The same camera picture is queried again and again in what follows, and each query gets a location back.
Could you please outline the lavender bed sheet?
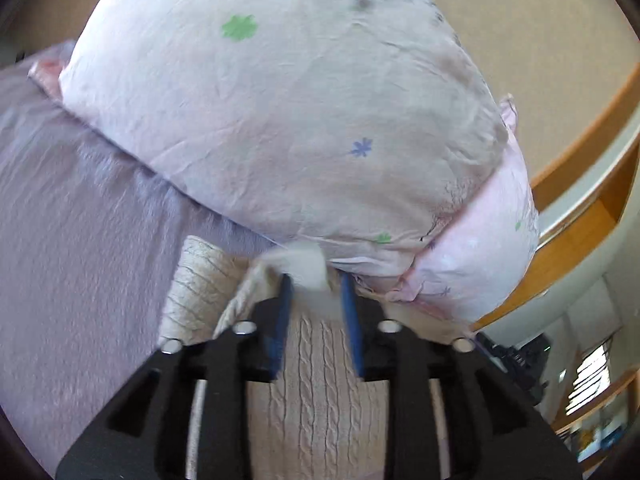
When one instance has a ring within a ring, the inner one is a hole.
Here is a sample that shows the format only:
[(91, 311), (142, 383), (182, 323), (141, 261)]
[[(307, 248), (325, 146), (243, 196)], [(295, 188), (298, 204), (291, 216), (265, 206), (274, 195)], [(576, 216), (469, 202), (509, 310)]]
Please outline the lavender bed sheet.
[(149, 356), (183, 241), (267, 241), (1, 72), (1, 407), (47, 474)]

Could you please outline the pink floral pillow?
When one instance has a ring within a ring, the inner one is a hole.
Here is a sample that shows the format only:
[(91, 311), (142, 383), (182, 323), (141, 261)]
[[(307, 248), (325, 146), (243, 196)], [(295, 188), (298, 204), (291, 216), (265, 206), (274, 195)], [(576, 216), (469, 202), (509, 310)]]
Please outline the pink floral pillow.
[(508, 132), (500, 165), (386, 292), (387, 301), (474, 323), (500, 307), (524, 278), (538, 246), (538, 211), (515, 136), (514, 97), (504, 96), (499, 110)]

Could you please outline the white floral pillow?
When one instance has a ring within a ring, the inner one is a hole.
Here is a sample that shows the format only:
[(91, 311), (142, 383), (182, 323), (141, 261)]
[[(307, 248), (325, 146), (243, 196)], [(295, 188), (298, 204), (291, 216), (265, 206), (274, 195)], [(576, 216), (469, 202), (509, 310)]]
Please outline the white floral pillow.
[(508, 134), (433, 0), (100, 0), (30, 76), (205, 207), (394, 278)]

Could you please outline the beige cable-knit sweater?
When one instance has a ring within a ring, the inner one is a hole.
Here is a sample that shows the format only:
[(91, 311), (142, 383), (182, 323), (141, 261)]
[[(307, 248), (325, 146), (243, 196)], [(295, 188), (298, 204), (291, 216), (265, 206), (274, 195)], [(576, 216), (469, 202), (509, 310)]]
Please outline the beige cable-knit sweater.
[(381, 479), (387, 388), (352, 367), (338, 279), (315, 244), (250, 259), (187, 237), (172, 277), (158, 340), (198, 344), (276, 296), (283, 274), (294, 297), (282, 368), (247, 387), (250, 464), (256, 479)]

